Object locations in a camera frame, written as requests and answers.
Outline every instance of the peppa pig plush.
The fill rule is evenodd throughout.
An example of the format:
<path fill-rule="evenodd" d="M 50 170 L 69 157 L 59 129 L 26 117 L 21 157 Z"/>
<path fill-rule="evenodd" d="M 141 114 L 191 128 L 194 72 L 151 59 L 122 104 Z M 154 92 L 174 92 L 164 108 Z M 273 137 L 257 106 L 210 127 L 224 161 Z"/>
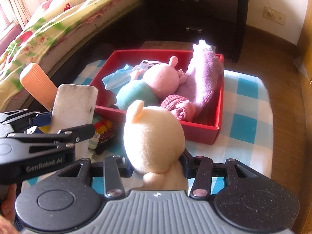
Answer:
<path fill-rule="evenodd" d="M 124 85 L 118 92 L 117 106 L 121 110 L 127 110 L 136 100 L 144 101 L 145 106 L 158 105 L 167 96 L 173 94 L 181 83 L 185 83 L 187 76 L 180 69 L 174 68 L 178 58 L 172 56 L 169 64 L 160 63 L 150 69 L 135 71 L 131 75 L 131 81 Z M 144 73 L 141 80 L 138 76 Z"/>

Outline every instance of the cream plush bear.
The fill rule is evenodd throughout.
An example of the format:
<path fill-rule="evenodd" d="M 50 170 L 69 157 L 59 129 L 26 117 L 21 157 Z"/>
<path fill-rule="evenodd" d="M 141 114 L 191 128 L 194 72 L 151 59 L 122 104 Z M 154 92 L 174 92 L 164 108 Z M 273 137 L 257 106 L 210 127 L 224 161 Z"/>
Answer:
<path fill-rule="evenodd" d="M 185 190 L 179 157 L 185 149 L 185 137 L 179 121 L 167 110 L 144 107 L 136 100 L 127 110 L 124 126 L 124 147 L 127 156 L 143 176 L 141 190 Z"/>

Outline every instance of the wall outlet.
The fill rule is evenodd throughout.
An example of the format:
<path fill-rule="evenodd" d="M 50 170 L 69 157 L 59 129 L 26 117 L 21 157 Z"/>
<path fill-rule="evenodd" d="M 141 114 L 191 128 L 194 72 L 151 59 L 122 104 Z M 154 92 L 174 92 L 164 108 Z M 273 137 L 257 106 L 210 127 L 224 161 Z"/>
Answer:
<path fill-rule="evenodd" d="M 264 18 L 274 21 L 275 14 L 276 14 L 276 10 L 273 10 L 273 9 L 266 7 L 266 6 L 264 7 L 264 10 L 263 10 L 263 17 Z"/>
<path fill-rule="evenodd" d="M 286 21 L 286 15 L 277 11 L 275 13 L 275 19 L 274 19 L 275 22 L 281 24 L 281 25 L 284 25 L 285 24 L 285 21 Z"/>
<path fill-rule="evenodd" d="M 269 20 L 272 20 L 274 22 L 277 22 L 281 25 L 285 24 L 286 21 L 286 15 L 276 11 L 274 9 L 271 9 L 267 6 L 264 6 L 264 10 L 263 10 L 263 17 Z"/>

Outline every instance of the finger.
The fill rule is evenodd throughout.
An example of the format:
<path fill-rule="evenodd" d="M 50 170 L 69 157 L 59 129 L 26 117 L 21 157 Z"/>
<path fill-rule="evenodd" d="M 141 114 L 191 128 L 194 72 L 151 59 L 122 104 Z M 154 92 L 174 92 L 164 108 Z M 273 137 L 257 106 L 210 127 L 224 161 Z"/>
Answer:
<path fill-rule="evenodd" d="M 0 216 L 0 233 L 1 234 L 18 234 L 18 231 L 4 217 Z"/>
<path fill-rule="evenodd" d="M 9 185 L 7 200 L 16 200 L 16 184 Z"/>
<path fill-rule="evenodd" d="M 10 185 L 7 199 L 1 203 L 1 211 L 10 222 L 15 219 L 16 184 Z"/>
<path fill-rule="evenodd" d="M 5 200 L 1 204 L 1 211 L 3 212 L 4 218 L 6 218 L 11 223 L 15 219 L 15 200 Z"/>

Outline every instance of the baseboard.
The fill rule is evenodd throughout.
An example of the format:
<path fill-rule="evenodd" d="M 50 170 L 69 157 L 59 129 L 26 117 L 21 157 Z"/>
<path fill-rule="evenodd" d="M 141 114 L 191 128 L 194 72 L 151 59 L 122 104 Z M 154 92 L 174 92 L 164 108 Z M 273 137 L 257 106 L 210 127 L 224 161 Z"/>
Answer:
<path fill-rule="evenodd" d="M 249 36 L 257 39 L 259 42 L 263 42 L 266 45 L 269 45 L 273 49 L 278 49 L 279 51 L 289 54 L 294 59 L 299 56 L 297 47 L 295 44 L 278 37 L 272 33 L 266 32 L 259 28 L 253 26 L 246 26 L 245 36 Z"/>

